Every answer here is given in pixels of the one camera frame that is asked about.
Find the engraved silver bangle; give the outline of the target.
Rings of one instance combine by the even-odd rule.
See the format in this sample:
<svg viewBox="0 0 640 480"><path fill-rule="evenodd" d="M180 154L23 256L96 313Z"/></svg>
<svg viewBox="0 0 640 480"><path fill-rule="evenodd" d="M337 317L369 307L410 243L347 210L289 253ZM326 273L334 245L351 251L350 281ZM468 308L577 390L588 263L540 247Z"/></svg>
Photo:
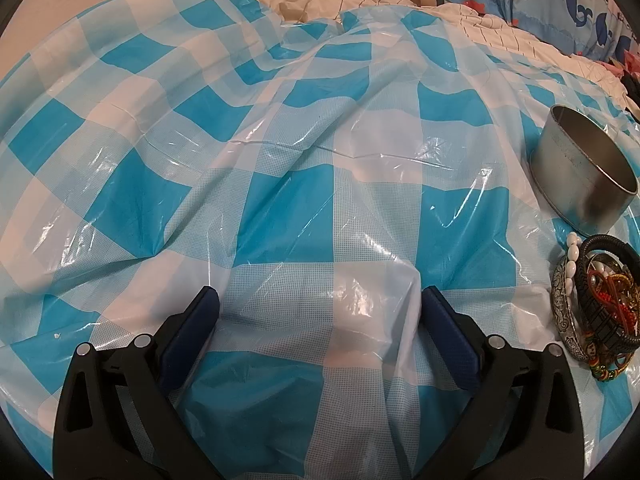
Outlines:
<svg viewBox="0 0 640 480"><path fill-rule="evenodd" d="M567 256L563 256L556 264L551 275L551 311L555 328L568 353L578 362L587 363L587 345L578 318L570 305L570 294L565 286L565 266Z"/></svg>

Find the round metal tin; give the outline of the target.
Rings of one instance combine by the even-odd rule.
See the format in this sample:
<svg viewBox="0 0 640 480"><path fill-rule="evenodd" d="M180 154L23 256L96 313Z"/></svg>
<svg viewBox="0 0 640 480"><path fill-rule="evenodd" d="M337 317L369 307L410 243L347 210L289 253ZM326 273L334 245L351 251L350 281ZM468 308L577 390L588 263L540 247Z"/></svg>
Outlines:
<svg viewBox="0 0 640 480"><path fill-rule="evenodd" d="M586 115L553 105L529 157L530 173L553 210L578 233L607 233L638 193L630 162Z"/></svg>

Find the blue white checkered plastic sheet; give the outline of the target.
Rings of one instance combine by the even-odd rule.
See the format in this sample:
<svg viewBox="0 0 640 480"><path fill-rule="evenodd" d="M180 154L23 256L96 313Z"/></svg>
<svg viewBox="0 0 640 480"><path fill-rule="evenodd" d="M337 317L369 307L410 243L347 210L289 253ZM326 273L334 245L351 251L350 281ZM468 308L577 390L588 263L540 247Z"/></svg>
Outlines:
<svg viewBox="0 0 640 480"><path fill-rule="evenodd" d="M78 344L221 319L178 411L230 479L408 479L468 397L418 327L438 287L555 338L570 230L529 180L548 111L639 127L596 84L405 6L290 24L257 0L108 0L1 81L1 407L52 466Z"/></svg>

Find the dark clothing pile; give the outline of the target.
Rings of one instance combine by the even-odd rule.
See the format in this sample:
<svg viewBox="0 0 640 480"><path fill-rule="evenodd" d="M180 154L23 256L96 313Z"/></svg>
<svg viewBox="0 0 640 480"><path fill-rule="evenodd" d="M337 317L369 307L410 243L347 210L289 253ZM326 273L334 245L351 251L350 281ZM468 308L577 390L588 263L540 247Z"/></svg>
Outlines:
<svg viewBox="0 0 640 480"><path fill-rule="evenodd" d="M624 73L622 83L627 89L627 94L634 102L634 116L639 117L640 106L640 82L639 82L639 55L629 51L624 52Z"/></svg>

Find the white grid pattern quilt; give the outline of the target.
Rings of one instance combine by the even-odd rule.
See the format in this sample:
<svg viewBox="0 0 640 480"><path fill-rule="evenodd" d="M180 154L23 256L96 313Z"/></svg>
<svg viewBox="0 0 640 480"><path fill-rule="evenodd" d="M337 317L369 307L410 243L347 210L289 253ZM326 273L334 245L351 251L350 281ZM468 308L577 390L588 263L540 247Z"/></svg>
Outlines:
<svg viewBox="0 0 640 480"><path fill-rule="evenodd" d="M539 40L530 32L509 25L494 14L479 14L459 3L437 4L436 0L257 0L287 22L306 23L316 18L337 21L344 11L364 6L398 4L424 11L453 24L476 44L500 51L520 54L530 60L544 62L581 76L599 86L621 108L637 107L628 96L620 77L602 62L591 61L577 54L565 55L551 44Z"/></svg>

